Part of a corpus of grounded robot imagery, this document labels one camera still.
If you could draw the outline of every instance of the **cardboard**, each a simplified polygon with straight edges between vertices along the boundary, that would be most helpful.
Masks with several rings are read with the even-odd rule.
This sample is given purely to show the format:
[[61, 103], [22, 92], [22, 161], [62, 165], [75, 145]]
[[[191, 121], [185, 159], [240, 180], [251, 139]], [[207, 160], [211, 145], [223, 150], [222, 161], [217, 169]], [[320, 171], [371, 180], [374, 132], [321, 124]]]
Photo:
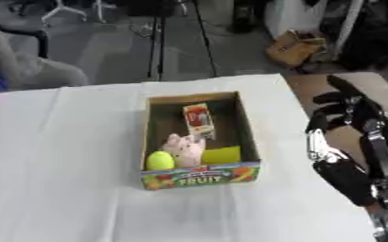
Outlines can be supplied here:
[[[207, 140], [206, 149], [240, 147], [241, 162], [202, 165], [189, 169], [148, 171], [147, 157], [160, 149], [171, 133], [188, 135], [184, 107], [206, 103], [214, 123], [216, 140]], [[239, 93], [154, 97], [148, 100], [146, 137], [141, 160], [141, 177], [147, 189], [194, 185], [251, 182], [257, 179], [260, 158]]]

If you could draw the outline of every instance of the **box label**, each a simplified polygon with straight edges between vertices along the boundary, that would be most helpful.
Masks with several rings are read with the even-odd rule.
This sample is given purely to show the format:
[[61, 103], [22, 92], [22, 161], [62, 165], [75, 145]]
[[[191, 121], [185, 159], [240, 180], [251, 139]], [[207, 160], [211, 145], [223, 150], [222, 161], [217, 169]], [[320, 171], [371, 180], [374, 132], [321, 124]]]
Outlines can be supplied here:
[[257, 165], [219, 165], [168, 174], [144, 174], [146, 188], [155, 190], [172, 187], [222, 184], [228, 182], [251, 182], [257, 178]]

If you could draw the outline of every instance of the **yellow sponge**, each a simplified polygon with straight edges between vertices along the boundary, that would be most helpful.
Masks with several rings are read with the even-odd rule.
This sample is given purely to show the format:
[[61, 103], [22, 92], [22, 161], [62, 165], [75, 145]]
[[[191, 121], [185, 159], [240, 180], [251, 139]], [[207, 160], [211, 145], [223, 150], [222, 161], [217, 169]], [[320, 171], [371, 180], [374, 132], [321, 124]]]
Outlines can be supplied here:
[[208, 149], [203, 153], [203, 164], [231, 164], [241, 162], [240, 147]]

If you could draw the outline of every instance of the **robotic hand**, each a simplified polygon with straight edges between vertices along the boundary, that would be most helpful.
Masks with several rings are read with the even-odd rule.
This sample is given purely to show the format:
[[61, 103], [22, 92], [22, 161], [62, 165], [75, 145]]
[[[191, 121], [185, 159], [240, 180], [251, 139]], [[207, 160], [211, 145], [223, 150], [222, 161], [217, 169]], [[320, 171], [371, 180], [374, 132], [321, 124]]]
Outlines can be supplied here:
[[328, 76], [327, 80], [329, 85], [339, 92], [315, 96], [315, 103], [326, 104], [315, 113], [339, 115], [328, 121], [327, 130], [349, 125], [359, 131], [362, 134], [360, 144], [369, 165], [370, 179], [386, 179], [384, 175], [388, 176], [388, 117], [383, 108], [346, 80], [334, 76]]
[[[326, 104], [310, 118], [306, 129], [308, 154], [315, 171], [357, 206], [365, 207], [374, 222], [378, 241], [388, 239], [388, 117], [380, 104], [347, 81], [333, 76], [328, 83], [339, 92], [318, 95]], [[328, 116], [338, 115], [328, 120]], [[330, 147], [327, 131], [351, 126], [362, 134], [361, 148], [369, 173], [347, 153]]]

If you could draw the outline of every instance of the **brown bag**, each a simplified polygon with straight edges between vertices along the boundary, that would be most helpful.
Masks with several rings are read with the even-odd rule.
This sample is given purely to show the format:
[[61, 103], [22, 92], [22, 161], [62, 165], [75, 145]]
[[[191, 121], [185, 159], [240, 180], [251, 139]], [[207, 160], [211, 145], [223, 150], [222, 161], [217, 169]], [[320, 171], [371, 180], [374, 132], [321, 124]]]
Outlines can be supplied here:
[[296, 67], [325, 45], [326, 40], [324, 38], [309, 33], [302, 34], [295, 30], [288, 30], [266, 49], [266, 53], [274, 61]]

